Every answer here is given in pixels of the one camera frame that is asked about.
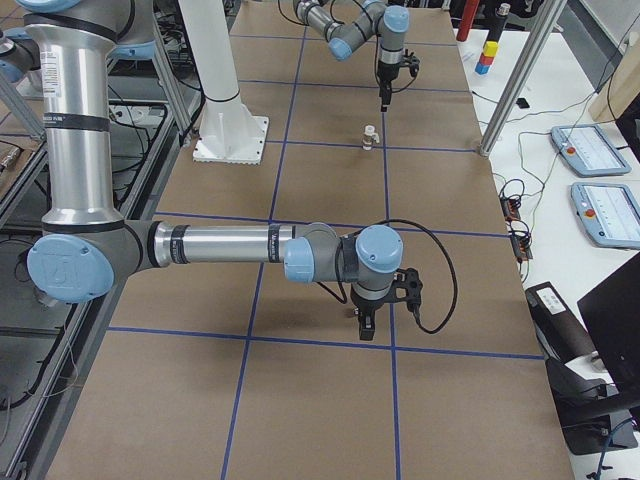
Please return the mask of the third robot arm at side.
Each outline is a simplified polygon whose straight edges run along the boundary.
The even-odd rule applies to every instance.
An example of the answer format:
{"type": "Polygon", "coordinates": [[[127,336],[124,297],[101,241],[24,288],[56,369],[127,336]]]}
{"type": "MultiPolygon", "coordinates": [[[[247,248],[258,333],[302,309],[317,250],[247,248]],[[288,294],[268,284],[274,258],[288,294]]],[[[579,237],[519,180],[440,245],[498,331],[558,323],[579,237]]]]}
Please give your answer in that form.
{"type": "Polygon", "coordinates": [[[1,73],[7,81],[19,82],[40,68],[39,47],[24,28],[1,31],[1,73]]]}

